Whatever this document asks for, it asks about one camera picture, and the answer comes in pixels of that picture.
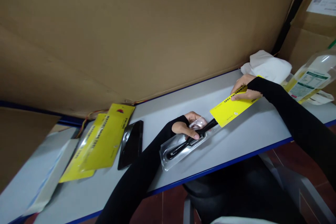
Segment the black arm sleeve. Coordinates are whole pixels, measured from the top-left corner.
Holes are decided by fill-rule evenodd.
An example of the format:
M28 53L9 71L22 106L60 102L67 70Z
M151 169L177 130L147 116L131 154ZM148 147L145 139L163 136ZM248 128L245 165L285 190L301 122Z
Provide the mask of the black arm sleeve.
M185 122L189 126L189 122L184 115L167 123L121 177L96 224L130 222L160 166L160 146L175 135L171 128L178 121Z
M295 142L314 159L336 191L336 135L279 84L257 77L248 88L259 91L275 106Z

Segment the floor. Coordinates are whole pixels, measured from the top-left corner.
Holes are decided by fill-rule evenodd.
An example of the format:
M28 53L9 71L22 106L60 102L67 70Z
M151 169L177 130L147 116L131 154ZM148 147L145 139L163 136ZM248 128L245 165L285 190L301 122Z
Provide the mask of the floor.
M330 128L336 134L336 125ZM294 142L267 151L268 156L276 165L287 168L307 177L315 186L330 210L336 215L336 192L329 184L318 165ZM130 224L182 224L183 204L187 193L180 185L163 193L148 197L142 201L134 213ZM301 200L301 213L308 224L318 223L310 206ZM96 218L82 222L93 224ZM195 212L195 224L201 221Z

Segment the brown cardboard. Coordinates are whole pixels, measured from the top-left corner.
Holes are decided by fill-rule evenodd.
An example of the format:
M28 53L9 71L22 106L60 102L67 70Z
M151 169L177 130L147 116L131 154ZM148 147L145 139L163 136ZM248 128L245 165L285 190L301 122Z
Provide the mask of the brown cardboard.
M70 115L270 51L292 0L0 0L0 98Z
M0 193L60 119L0 107Z
M49 134L54 133L54 132L61 132L61 131L67 130L69 128L71 128L71 127L60 125L60 124L55 124L55 126L51 129Z
M336 38L291 27L280 50L279 58L292 64L294 74L314 53L326 50L334 39ZM336 82L330 83L323 91L336 97Z
M307 12L312 0L303 0L278 57L292 64L292 73L316 52L327 50L336 39L336 17ZM323 89L336 97L336 82Z
M336 17L307 12L312 0L303 0L292 23L293 26L314 32L316 34L335 37Z

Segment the person's right hand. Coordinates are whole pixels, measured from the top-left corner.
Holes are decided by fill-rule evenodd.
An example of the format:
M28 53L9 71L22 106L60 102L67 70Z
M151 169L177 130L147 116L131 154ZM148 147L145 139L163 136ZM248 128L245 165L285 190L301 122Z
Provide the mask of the person's right hand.
M232 91L231 91L231 95L236 92L241 86L247 86L253 79L255 79L256 76L254 75L244 75L243 77L241 77L240 79L237 80L236 84L234 85ZM242 93L242 94L236 94L235 96L233 96L231 98L232 101L235 100L241 100L241 99L247 99L247 100L252 100L252 99L257 99L262 97L263 94L255 91L255 90L251 90L251 89L247 89L246 93Z
M198 118L201 117L199 114L195 113L194 111L191 111L185 114L184 116L189 121L189 124L193 123L194 121L196 121ZM183 133L196 140L200 138L200 136L193 129L189 128L188 125L186 125L186 123L184 122L174 123L171 130L176 134Z

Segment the yellow packaging card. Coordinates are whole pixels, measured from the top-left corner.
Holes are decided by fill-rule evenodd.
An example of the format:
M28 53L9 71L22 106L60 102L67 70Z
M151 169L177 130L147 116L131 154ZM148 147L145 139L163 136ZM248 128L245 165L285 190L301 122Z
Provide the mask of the yellow packaging card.
M235 93L210 110L210 113L222 128L258 100L231 101L233 96L239 93L245 93L246 90L247 86L242 86Z
M102 126L105 120L105 117L106 117L106 114L97 115L95 122L91 126L89 132L86 134L77 152L75 153L74 157L71 159L68 167L66 168L61 179L59 180L60 183L93 176L93 174L95 173L94 170L81 171L79 167L83 162L83 157L84 157L85 152L87 151L90 144L95 140L95 135L97 135L97 132Z
M135 107L112 104L95 140L86 151L81 170L111 167L123 138L124 129Z

